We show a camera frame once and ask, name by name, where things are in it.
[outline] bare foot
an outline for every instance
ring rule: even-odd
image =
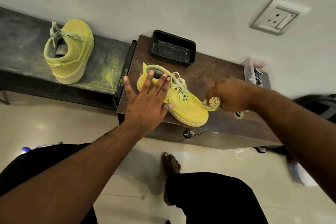
[[[169,176],[173,174],[179,174],[181,170],[181,165],[177,162],[177,159],[172,155],[168,153],[163,153],[162,154],[162,162],[163,162],[163,169],[166,174],[166,179],[168,179]],[[167,193],[166,190],[163,194],[163,199],[167,205],[172,205],[168,201]]]

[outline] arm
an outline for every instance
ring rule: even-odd
[[[336,125],[273,90],[238,79],[216,82],[207,99],[219,97],[220,107],[258,113],[283,145],[336,202]]]
[[[125,156],[172,108],[162,107],[170,78],[162,76],[149,93],[152,77],[138,96],[124,78],[123,124],[0,197],[0,223],[80,223]]]

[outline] black tray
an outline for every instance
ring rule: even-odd
[[[194,41],[155,30],[150,45],[152,57],[175,65],[188,66],[195,63]]]

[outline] drawer handle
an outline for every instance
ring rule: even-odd
[[[187,129],[186,131],[184,131],[183,136],[185,139],[189,140],[194,134],[194,131],[190,131],[190,129]]]

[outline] wall switch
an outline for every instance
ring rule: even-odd
[[[256,16],[256,19],[250,24],[250,28],[282,35],[294,25],[294,21],[299,15],[304,15],[309,11],[309,8],[288,0],[271,0]]]

